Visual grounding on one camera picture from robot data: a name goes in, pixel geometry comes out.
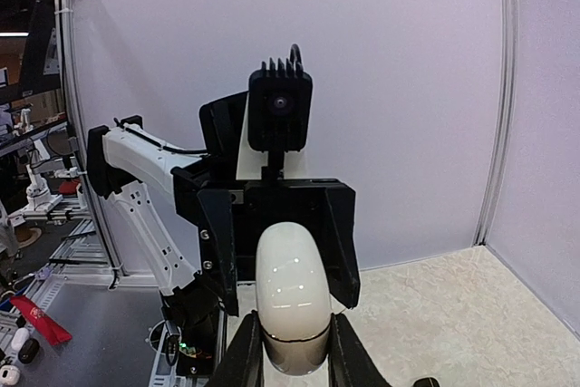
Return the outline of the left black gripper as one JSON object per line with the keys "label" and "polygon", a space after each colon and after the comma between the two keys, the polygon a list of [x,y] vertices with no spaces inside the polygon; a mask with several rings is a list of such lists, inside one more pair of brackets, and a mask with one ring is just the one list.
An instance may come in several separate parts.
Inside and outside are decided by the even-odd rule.
{"label": "left black gripper", "polygon": [[201,239],[200,279],[239,316],[237,282],[256,278],[260,235],[280,222],[304,226],[314,237],[329,288],[346,308],[358,305],[361,281],[353,242],[355,191],[337,179],[206,183],[197,189],[197,227]]}

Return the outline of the black earbud charging case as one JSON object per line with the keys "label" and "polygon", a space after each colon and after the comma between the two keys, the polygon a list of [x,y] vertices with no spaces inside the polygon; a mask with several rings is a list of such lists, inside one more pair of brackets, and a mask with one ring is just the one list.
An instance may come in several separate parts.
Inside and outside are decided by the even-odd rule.
{"label": "black earbud charging case", "polygon": [[416,380],[412,387],[440,387],[440,383],[436,378],[428,376]]}

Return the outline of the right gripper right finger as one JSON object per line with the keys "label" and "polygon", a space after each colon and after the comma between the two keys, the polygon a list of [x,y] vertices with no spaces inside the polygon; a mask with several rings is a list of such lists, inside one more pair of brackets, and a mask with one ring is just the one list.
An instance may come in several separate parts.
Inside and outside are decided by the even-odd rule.
{"label": "right gripper right finger", "polygon": [[330,323],[328,382],[332,387],[391,387],[344,314]]}

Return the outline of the white earbud charging case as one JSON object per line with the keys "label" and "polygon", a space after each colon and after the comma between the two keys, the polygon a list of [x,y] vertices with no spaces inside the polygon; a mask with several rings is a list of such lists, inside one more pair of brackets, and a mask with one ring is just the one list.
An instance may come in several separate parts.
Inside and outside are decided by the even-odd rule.
{"label": "white earbud charging case", "polygon": [[279,372],[303,376],[323,364],[331,296],[318,247],[304,226],[276,223],[260,236],[256,310],[266,354]]}

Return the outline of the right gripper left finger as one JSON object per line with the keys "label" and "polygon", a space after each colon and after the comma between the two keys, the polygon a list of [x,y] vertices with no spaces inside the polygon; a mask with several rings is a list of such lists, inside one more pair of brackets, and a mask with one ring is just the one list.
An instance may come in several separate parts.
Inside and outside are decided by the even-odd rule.
{"label": "right gripper left finger", "polygon": [[212,376],[216,387],[264,385],[262,330],[256,310],[242,320],[227,351]]}

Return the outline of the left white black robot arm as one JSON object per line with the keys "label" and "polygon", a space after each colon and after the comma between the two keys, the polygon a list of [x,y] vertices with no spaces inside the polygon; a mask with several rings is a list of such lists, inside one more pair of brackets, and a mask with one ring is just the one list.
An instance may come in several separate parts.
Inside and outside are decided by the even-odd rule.
{"label": "left white black robot arm", "polygon": [[202,151],[151,135],[139,116],[93,128],[88,138],[92,188],[140,243],[168,349],[209,357],[218,312],[238,315],[238,286],[251,282],[267,350],[319,363],[332,301],[359,301],[355,191],[308,175],[308,118],[288,93],[227,96],[204,105],[200,121]]}

